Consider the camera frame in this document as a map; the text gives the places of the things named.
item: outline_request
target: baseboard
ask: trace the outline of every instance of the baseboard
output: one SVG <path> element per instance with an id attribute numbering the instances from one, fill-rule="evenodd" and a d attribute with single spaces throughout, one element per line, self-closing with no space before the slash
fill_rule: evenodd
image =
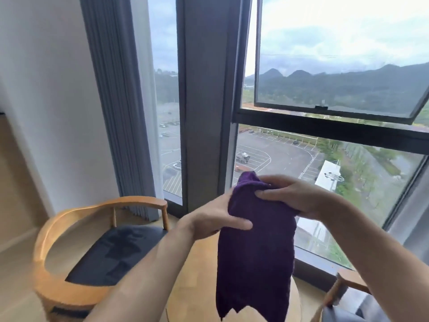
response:
<path id="1" fill-rule="evenodd" d="M 22 235 L 19 235 L 17 237 L 12 238 L 11 240 L 7 241 L 4 244 L 0 245 L 0 253 L 11 248 L 12 246 L 22 242 L 23 240 L 32 237 L 33 235 L 37 234 L 39 232 L 40 228 L 34 227 L 30 229 L 29 231 L 23 233 Z"/>

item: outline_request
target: table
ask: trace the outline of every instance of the table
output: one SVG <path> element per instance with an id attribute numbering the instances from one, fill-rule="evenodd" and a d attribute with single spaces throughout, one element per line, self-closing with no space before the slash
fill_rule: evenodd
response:
<path id="1" fill-rule="evenodd" d="M 219 233 L 196 241 L 167 303 L 169 322 L 220 322 L 216 309 L 217 240 Z M 301 321 L 298 288 L 291 278 L 285 322 Z M 231 310 L 223 322 L 266 322 L 253 308 Z"/>

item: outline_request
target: white roof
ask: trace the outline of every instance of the white roof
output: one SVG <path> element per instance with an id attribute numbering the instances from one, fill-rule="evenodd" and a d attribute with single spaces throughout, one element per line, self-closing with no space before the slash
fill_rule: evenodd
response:
<path id="1" fill-rule="evenodd" d="M 331 163 L 330 161 L 325 161 L 315 184 L 324 188 L 325 190 L 332 192 L 337 187 L 337 181 L 332 181 L 330 174 L 340 175 L 340 166 Z M 326 227 L 321 222 L 318 222 L 317 220 L 299 218 L 297 227 L 318 238 L 321 242 L 325 241 Z"/>

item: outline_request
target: hand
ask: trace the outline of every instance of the hand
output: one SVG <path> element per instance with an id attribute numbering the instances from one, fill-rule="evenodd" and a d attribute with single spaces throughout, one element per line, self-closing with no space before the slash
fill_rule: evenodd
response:
<path id="1" fill-rule="evenodd" d="M 322 220 L 323 213 L 345 200 L 317 185 L 286 175 L 262 175 L 260 180 L 281 189 L 256 191 L 255 195 L 264 200 L 282 201 L 299 210 L 299 216 Z"/>
<path id="2" fill-rule="evenodd" d="M 228 202 L 232 191 L 217 197 L 179 220 L 178 226 L 190 228 L 194 239 L 202 239 L 216 234 L 222 227 L 247 231 L 252 229 L 250 220 L 231 216 Z"/>

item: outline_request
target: sky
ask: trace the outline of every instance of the sky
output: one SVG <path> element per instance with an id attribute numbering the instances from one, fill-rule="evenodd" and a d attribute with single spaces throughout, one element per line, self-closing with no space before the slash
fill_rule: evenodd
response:
<path id="1" fill-rule="evenodd" d="M 254 74 L 256 0 L 245 75 Z M 175 0 L 149 0 L 155 69 L 177 71 Z M 311 74 L 429 62 L 429 0 L 263 0 L 260 72 Z"/>

